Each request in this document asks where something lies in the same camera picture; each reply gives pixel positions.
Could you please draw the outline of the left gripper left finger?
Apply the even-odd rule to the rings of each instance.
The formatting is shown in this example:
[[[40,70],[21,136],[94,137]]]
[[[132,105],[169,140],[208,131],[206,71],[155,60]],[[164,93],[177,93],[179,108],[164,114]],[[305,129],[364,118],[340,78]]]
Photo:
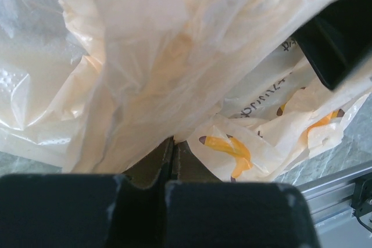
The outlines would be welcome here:
[[[161,247],[173,140],[122,174],[1,178],[2,247]]]

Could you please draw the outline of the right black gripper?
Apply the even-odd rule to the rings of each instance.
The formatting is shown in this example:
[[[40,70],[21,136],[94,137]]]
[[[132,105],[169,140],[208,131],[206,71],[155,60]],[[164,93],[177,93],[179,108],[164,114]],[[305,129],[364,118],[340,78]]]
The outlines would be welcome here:
[[[371,0],[337,0],[292,37],[321,83],[334,90],[371,58]]]

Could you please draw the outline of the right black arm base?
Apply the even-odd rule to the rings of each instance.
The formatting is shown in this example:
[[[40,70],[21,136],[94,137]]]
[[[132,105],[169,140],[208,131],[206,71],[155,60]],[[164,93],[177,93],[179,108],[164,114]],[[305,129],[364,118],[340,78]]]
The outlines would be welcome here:
[[[361,220],[363,216],[371,213],[371,173],[356,178],[351,208],[358,223],[371,232],[371,226]]]

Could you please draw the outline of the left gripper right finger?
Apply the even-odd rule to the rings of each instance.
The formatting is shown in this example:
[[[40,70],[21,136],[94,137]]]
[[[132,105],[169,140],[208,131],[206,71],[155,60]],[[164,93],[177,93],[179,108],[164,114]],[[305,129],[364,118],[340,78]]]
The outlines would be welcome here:
[[[188,182],[178,148],[165,140],[165,247],[319,247],[298,188],[265,182]]]

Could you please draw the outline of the translucent printed plastic bag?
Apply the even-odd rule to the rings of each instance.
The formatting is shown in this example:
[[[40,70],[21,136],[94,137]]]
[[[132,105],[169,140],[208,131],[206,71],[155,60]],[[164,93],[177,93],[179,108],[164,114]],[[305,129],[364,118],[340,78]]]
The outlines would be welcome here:
[[[338,146],[371,94],[335,91],[294,37],[342,0],[1,0],[1,151],[120,173],[165,139],[223,181]]]

